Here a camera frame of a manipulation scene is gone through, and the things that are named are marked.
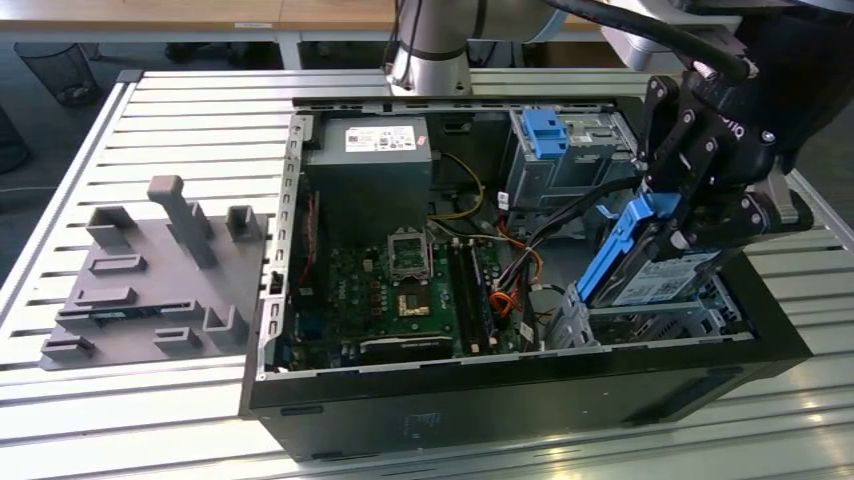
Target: green circuit board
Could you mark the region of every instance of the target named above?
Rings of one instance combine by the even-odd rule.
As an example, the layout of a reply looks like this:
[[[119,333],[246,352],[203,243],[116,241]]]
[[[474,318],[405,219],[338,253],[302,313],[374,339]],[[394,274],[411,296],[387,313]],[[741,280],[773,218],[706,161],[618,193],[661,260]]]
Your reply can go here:
[[[397,258],[410,268],[418,263],[421,245],[407,242],[402,250],[401,246],[397,248]],[[310,364],[326,363],[330,352],[341,345],[365,338],[406,335],[450,336],[455,356],[463,355],[445,243],[429,244],[429,261],[429,280],[393,282],[386,245],[331,252],[326,307],[322,312],[302,316],[297,332],[306,340],[298,349],[305,351]],[[483,277],[497,278],[501,266],[491,242],[479,244],[478,263]]]

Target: metal table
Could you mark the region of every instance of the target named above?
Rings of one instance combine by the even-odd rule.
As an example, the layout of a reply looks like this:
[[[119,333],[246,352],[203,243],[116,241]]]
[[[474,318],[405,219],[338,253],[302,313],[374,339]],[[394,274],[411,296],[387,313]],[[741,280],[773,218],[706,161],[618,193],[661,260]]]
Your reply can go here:
[[[642,95],[625,71],[485,70],[486,95]],[[369,71],[147,73],[118,83],[0,291],[0,476],[136,479],[816,478],[854,473],[854,235],[812,187],[820,225],[752,248],[816,358],[678,424],[297,464],[239,420],[243,357],[44,372],[39,348],[75,281],[95,205],[162,216],[152,175],[179,174],[206,213],[274,214],[291,99],[385,94]]]

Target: trash can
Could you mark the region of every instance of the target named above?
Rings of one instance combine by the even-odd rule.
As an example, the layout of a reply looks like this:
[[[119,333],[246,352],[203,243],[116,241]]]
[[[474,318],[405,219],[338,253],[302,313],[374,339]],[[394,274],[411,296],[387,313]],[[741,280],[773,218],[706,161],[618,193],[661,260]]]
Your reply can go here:
[[[16,43],[15,53],[62,105],[78,107],[98,100],[102,89],[76,43]]]
[[[24,143],[12,120],[0,108],[0,173],[18,167],[30,158],[30,149]]]

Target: black cable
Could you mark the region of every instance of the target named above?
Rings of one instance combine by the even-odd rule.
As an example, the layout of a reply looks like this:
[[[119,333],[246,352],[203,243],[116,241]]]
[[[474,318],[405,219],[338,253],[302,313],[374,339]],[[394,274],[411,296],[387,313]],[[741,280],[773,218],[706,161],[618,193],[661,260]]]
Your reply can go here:
[[[406,56],[406,68],[403,69],[403,76],[401,77],[401,80],[403,82],[407,82],[407,76],[410,74],[410,62],[413,61],[413,50],[415,50],[415,32],[418,32],[418,21],[422,18],[422,3],[425,0],[418,0],[418,10],[415,10],[415,21],[413,22],[413,36],[410,37],[410,51],[407,52],[409,55]]]
[[[613,180],[609,183],[604,183],[592,191],[589,191],[582,197],[574,200],[569,205],[561,208],[546,219],[539,228],[534,231],[526,242],[529,249],[537,248],[541,242],[550,236],[561,231],[561,227],[581,217],[585,212],[593,208],[600,199],[606,195],[618,192],[621,190],[634,189],[641,185],[641,177],[633,176]],[[519,269],[523,263],[527,261],[530,250],[526,250],[519,258],[510,264],[506,269],[506,273],[502,274],[502,283],[499,290],[507,290],[513,285],[517,277],[519,276]]]
[[[406,4],[406,0],[398,2],[395,0],[395,23],[391,27],[391,33],[389,34],[389,42],[386,42],[386,48],[383,49],[383,68],[386,67],[386,59],[389,58],[389,49],[391,48],[391,44],[398,41],[398,36],[401,34],[401,9]]]
[[[558,10],[606,27],[653,40],[674,52],[705,63],[733,83],[750,76],[748,61],[668,23],[596,0],[542,0]]]
[[[546,222],[543,222],[541,227],[534,231],[534,234],[529,238],[527,245],[533,246],[537,240],[542,240],[549,235],[554,235],[566,223],[575,220],[590,208],[593,208],[602,197],[614,192],[620,192],[621,190],[636,189],[640,185],[641,177],[637,176],[625,177],[600,185],[573,203],[551,214],[546,219]]]
[[[561,295],[566,295],[566,290],[557,285],[551,285],[551,284],[543,285],[543,290],[554,290]]]
[[[522,277],[519,279],[519,295],[522,301],[522,323],[531,327],[531,347],[534,351],[539,350],[539,329],[537,328],[537,313],[534,312],[534,304],[531,303],[531,284],[530,280],[531,262],[525,260],[522,263]]]

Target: robotic arm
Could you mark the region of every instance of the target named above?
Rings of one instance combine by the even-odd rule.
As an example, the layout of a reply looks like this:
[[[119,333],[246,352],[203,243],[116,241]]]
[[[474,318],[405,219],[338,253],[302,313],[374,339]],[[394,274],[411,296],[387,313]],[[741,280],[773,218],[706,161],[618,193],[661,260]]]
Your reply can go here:
[[[395,94],[465,94],[466,40],[543,39],[565,11],[626,32],[613,43],[646,38],[677,53],[681,83],[648,84],[638,193],[577,284],[590,308],[690,297],[746,245],[812,228],[785,175],[854,92],[854,0],[621,1],[742,21],[704,40],[593,0],[401,0],[389,71]]]

